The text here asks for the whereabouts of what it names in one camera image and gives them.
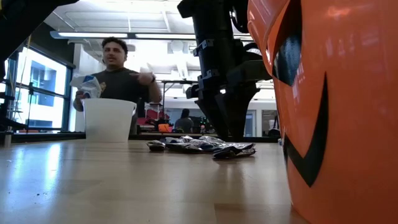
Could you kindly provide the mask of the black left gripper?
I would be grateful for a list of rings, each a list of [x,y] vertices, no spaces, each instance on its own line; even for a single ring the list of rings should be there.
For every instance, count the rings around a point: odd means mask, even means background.
[[[195,103],[221,139],[227,138],[230,132],[234,141],[240,141],[244,136],[249,103],[259,91],[248,85],[271,79],[258,46],[240,40],[231,43],[203,40],[193,50],[193,55],[200,59],[201,75],[186,91],[187,98],[198,98]],[[238,88],[223,95],[224,119],[215,96],[208,94],[217,95],[223,88],[229,91]]]

